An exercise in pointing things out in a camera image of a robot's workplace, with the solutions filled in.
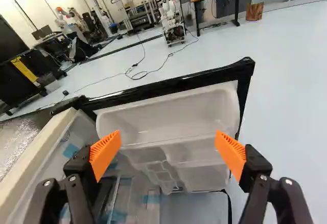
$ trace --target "white floor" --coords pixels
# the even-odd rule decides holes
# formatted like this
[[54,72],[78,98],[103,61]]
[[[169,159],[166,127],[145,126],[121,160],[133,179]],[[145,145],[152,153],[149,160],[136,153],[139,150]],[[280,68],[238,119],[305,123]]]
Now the white floor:
[[[243,144],[255,146],[273,165],[272,176],[297,180],[315,223],[325,223],[327,174],[327,2],[265,13],[258,22],[244,22],[202,31],[199,41],[169,58],[158,72],[133,81],[123,75],[76,91],[104,77],[127,70],[143,57],[141,45],[79,65],[60,80],[61,88],[18,111],[15,116],[70,95],[95,97],[168,78],[224,66],[250,56],[256,61],[240,134]],[[188,42],[194,41],[188,34]],[[168,48],[162,38],[144,44],[144,61],[132,72],[154,70],[183,45]],[[229,186],[234,222],[241,215],[246,194]],[[267,223],[273,223],[268,206]]]

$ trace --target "yellow panel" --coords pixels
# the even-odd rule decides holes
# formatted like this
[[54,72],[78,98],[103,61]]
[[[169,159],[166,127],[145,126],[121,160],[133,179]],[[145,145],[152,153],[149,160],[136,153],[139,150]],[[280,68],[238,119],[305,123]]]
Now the yellow panel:
[[26,76],[31,82],[35,82],[37,79],[37,76],[35,76],[33,74],[33,72],[30,71],[30,69],[28,69],[26,67],[26,65],[24,65],[21,61],[20,61],[21,57],[17,57],[15,59],[13,59],[11,62],[13,63],[13,65],[19,69],[19,71]]

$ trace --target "plastic container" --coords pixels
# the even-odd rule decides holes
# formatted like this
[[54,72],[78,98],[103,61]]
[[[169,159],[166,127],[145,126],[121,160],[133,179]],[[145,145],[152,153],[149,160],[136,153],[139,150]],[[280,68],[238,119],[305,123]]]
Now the plastic container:
[[228,183],[229,170],[225,164],[176,169],[188,192],[219,191]]
[[120,130],[120,152],[163,193],[221,190],[227,166],[216,130],[234,137],[240,121],[233,82],[196,88],[97,111],[99,137]]

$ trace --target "brown paper bag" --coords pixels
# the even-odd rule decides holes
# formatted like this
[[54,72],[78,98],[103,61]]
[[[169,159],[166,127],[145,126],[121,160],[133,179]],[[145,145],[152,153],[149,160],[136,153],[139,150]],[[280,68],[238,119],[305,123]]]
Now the brown paper bag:
[[248,21],[257,21],[262,19],[264,3],[248,4],[245,19]]

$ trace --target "white wall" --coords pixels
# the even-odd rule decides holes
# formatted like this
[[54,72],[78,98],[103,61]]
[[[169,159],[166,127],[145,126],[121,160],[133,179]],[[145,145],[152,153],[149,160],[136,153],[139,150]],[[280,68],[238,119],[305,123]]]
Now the white wall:
[[[54,10],[56,7],[62,7],[67,10],[67,7],[75,7],[77,11],[82,14],[89,12],[94,7],[93,0],[46,0],[50,7],[44,0],[17,0],[26,14],[30,17],[37,28],[49,25],[53,31],[58,31],[59,28],[54,20],[56,15]],[[112,4],[111,0],[97,0],[104,10],[109,9],[113,20],[118,23],[125,18],[125,13],[118,10],[117,4]],[[135,0],[135,3],[140,3],[142,0]],[[0,14],[6,19],[16,33],[23,39],[23,41],[32,48],[37,41],[32,36],[32,32],[36,29],[29,23],[22,11],[13,0],[0,0]],[[68,23],[73,23],[73,19],[66,19]]]

